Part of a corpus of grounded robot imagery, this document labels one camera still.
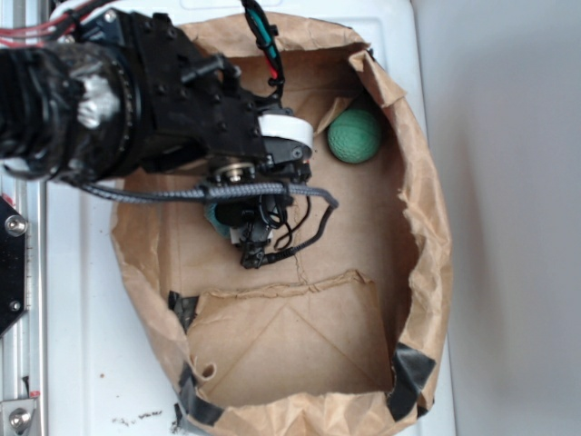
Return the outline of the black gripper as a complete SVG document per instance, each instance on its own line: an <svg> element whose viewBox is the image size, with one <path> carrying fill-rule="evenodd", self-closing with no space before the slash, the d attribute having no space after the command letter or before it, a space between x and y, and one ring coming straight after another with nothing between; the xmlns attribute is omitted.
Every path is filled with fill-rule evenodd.
<svg viewBox="0 0 581 436"><path fill-rule="evenodd" d="M275 90L260 96L241 86L241 71L223 54L206 55L169 17L132 14L133 46L140 82L135 145L131 156L148 173L205 164L218 182L254 178L305 183L310 179L313 132L281 102L281 58L271 30L250 20L274 74ZM216 218L231 230L241 266L265 262L271 233L287 223L291 199L283 194L216 206Z"/></svg>

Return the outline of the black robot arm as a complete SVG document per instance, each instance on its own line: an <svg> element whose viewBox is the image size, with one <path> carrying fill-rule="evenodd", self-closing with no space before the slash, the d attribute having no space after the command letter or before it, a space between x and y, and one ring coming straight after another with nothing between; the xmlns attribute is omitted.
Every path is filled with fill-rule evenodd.
<svg viewBox="0 0 581 436"><path fill-rule="evenodd" d="M243 5L271 70L271 94L241 86L168 15L90 1L1 38L1 158L8 173L124 203L203 203L247 269L299 246L288 209L311 198L312 130L282 105L276 26Z"/></svg>

